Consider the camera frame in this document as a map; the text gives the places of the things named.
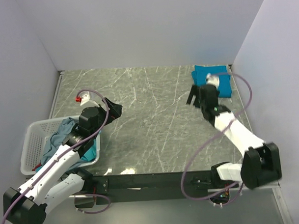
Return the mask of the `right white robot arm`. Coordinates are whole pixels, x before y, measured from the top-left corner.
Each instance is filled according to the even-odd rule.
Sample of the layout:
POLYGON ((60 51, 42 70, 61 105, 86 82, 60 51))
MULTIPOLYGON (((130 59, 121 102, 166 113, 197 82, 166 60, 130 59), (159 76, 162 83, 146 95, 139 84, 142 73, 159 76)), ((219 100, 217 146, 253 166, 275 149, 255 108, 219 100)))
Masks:
POLYGON ((212 166, 210 182, 221 188, 228 181, 243 183, 249 189, 267 185, 282 177, 280 154, 275 143, 254 135, 226 106, 219 104, 219 91, 213 84, 191 87, 187 104, 199 108, 203 117, 222 132, 243 157, 240 164, 223 162, 212 166))

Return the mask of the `teal blue t shirt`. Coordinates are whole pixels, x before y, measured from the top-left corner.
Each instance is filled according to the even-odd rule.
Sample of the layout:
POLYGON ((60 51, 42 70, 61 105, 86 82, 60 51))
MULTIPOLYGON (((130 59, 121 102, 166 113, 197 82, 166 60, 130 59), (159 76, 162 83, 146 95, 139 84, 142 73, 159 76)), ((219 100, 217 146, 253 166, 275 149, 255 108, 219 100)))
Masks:
POLYGON ((194 66, 191 76, 196 86, 205 84, 213 85, 219 91, 220 98, 231 98, 232 87, 228 67, 222 65, 215 66, 194 66))

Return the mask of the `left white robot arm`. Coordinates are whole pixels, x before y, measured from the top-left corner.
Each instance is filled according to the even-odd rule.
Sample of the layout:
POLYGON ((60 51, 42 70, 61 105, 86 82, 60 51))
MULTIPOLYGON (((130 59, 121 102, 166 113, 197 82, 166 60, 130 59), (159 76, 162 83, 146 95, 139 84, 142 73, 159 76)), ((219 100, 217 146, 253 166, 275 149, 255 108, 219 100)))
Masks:
POLYGON ((57 180, 92 147, 105 125, 122 115, 122 105, 103 98, 105 107, 85 108, 56 153, 40 170, 18 189, 9 188, 3 195, 3 222, 42 224, 47 214, 70 195, 87 194, 93 189, 90 178, 80 173, 57 180))

